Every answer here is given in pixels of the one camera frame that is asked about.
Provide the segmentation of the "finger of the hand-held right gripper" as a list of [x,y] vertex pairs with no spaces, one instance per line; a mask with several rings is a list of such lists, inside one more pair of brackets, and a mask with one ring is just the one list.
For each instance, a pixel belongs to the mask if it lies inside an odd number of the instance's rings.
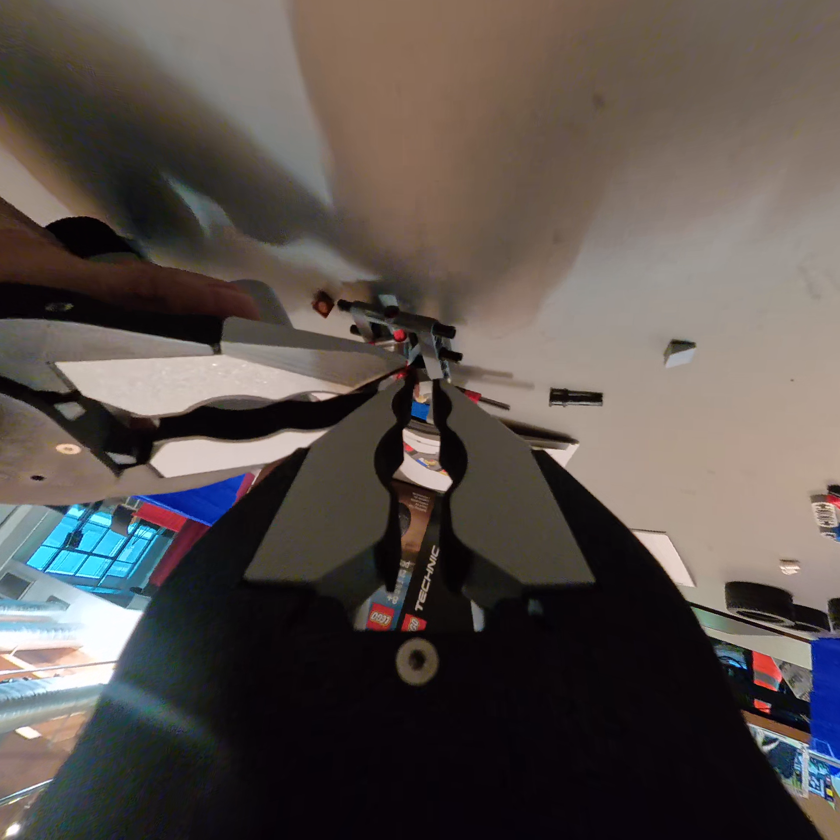
[[236,472],[283,459],[318,441],[338,422],[393,385],[370,385],[346,395],[325,393],[316,402],[292,399],[251,408],[211,407],[217,386],[181,385],[150,396],[150,415],[160,421],[150,467],[165,478],[219,470]]
[[80,394],[138,417],[200,406],[267,404],[310,392],[344,395],[406,367],[393,351],[319,332],[231,318],[217,350],[107,352],[102,360],[60,360]]

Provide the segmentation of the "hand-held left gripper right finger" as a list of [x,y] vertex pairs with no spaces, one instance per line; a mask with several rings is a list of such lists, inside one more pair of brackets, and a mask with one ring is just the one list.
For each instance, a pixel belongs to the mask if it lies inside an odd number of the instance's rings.
[[479,606],[595,576],[532,448],[446,381],[435,382],[439,461],[448,473],[440,514],[444,582]]

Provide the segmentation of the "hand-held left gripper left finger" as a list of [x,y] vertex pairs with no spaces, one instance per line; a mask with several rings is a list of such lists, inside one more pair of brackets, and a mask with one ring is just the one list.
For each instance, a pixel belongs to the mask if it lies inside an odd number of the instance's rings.
[[402,533],[392,483],[411,406],[412,383],[395,381],[310,447],[247,582],[307,586],[344,606],[395,588]]

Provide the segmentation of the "lego technic assembly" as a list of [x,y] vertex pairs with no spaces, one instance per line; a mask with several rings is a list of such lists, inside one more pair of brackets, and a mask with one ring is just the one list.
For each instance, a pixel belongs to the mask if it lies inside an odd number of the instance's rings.
[[351,317],[353,335],[397,352],[409,366],[425,370],[429,380],[450,382],[451,366],[463,360],[452,348],[455,326],[404,310],[393,296],[384,295],[378,303],[339,299],[335,307]]

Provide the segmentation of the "open lego instruction booklet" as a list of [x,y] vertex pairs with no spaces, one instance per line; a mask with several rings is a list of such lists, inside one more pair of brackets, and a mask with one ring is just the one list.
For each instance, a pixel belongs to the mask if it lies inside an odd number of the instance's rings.
[[[503,421],[502,425],[531,449],[548,452],[561,466],[569,463],[580,446],[578,440],[567,434],[509,421]],[[439,462],[440,436],[434,425],[414,419],[406,426],[402,435],[403,451],[407,458],[426,470],[442,476],[447,475]]]

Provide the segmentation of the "brown lego set box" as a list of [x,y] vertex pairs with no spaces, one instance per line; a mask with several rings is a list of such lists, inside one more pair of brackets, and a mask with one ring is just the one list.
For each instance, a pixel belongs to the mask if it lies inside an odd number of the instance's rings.
[[439,545],[440,496],[400,480],[392,483],[402,557],[396,582],[381,585],[353,619],[356,631],[406,634],[473,633],[474,611],[462,594],[443,580]]

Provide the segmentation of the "black white lego piece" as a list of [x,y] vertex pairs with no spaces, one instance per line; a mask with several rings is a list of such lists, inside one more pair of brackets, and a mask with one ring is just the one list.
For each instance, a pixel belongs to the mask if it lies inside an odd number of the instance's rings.
[[839,484],[810,496],[812,515],[820,536],[839,543]]

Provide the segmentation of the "person's right hand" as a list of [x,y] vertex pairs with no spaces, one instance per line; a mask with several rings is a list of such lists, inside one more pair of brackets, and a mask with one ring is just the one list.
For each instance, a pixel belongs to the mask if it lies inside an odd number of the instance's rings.
[[1,283],[73,291],[131,309],[259,320],[253,299],[233,283],[136,259],[82,259],[4,199]]

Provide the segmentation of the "dark red panel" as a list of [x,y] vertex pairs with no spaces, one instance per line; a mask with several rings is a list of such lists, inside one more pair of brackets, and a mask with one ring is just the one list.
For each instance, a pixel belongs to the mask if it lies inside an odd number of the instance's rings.
[[152,502],[145,502],[141,512],[148,513],[153,524],[161,525],[175,533],[148,580],[148,586],[158,590],[210,526]]

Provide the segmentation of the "white card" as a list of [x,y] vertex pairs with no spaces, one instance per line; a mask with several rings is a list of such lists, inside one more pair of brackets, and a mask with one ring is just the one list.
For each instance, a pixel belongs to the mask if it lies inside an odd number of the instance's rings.
[[679,586],[696,587],[692,574],[666,532],[632,529],[632,534],[645,546],[672,582]]

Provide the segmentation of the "metal ventilation ducts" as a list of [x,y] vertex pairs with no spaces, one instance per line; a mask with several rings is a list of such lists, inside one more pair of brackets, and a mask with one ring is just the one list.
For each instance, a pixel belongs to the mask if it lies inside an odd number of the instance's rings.
[[39,736],[43,725],[85,716],[113,676],[119,639],[54,596],[2,599],[1,733]]

